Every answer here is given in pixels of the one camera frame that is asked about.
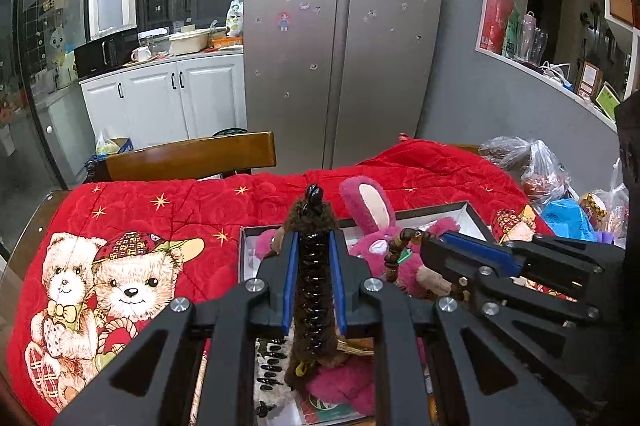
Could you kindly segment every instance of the red blanket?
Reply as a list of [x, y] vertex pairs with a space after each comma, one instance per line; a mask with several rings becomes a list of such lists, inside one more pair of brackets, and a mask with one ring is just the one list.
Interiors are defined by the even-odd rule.
[[51, 424], [174, 295], [224, 294], [237, 281], [241, 227], [281, 223], [309, 183], [347, 217], [338, 186], [354, 175], [377, 180], [395, 210], [469, 201], [490, 224], [528, 202], [484, 159], [421, 140], [305, 175], [83, 185], [53, 217], [22, 287], [8, 365], [26, 410]]

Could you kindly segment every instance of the bunny ear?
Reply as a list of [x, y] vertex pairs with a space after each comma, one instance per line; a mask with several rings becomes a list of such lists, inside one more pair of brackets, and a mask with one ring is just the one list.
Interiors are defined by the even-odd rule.
[[369, 177], [340, 183], [340, 196], [353, 220], [366, 235], [396, 225], [396, 213], [382, 186]]

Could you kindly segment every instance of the teddy bear print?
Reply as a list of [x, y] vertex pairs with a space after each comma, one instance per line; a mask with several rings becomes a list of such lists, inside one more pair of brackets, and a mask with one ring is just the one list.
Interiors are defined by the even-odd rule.
[[136, 324], [155, 318], [174, 298], [184, 262], [204, 249], [202, 239], [166, 241], [153, 233], [130, 231], [95, 256], [95, 316], [100, 370], [136, 336]]
[[56, 411], [96, 374], [97, 327], [85, 303], [94, 289], [92, 261], [105, 243], [54, 233], [42, 264], [49, 300], [31, 320], [25, 360], [34, 387]]

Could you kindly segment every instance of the green tag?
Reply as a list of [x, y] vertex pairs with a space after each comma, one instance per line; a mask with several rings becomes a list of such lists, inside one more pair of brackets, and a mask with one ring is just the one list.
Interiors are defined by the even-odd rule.
[[398, 263], [402, 263], [405, 260], [408, 260], [409, 257], [412, 255], [413, 251], [411, 249], [409, 249], [408, 247], [406, 249], [402, 250], [402, 253], [400, 253], [400, 258], [398, 259]]

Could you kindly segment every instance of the white mug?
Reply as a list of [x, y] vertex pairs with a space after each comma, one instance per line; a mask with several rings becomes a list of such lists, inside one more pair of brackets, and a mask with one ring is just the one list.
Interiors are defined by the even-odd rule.
[[143, 45], [142, 47], [138, 47], [134, 49], [131, 53], [131, 61], [147, 61], [151, 58], [151, 51], [148, 45]]

